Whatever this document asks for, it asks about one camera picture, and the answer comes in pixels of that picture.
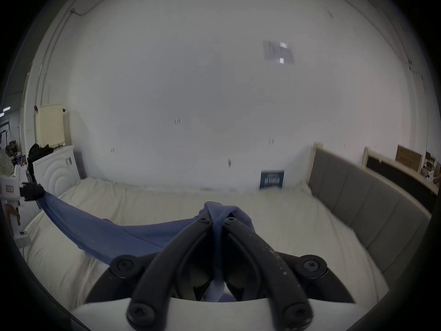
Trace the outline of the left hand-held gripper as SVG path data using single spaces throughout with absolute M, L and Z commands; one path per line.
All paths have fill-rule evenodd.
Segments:
M 20 206 L 20 198 L 25 201 L 37 201 L 45 196 L 46 191 L 37 183 L 23 182 L 21 186 L 20 174 L 0 177 L 0 198 L 9 231 L 18 248 L 26 248 L 31 245 L 31 240 L 24 228 L 17 209 Z

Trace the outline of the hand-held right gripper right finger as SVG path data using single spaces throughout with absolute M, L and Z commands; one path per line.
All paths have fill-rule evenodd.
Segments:
M 221 242 L 227 287 L 237 301 L 269 299 L 276 328 L 308 328 L 309 299 L 355 304 L 322 257 L 279 253 L 232 216 L 224 220 Z

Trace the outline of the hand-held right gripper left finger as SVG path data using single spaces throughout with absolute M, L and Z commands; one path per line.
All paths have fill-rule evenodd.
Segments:
M 116 257 L 86 303 L 130 298 L 125 317 L 132 328 L 165 328 L 170 299 L 201 301 L 214 279 L 212 227 L 204 211 L 162 251 Z

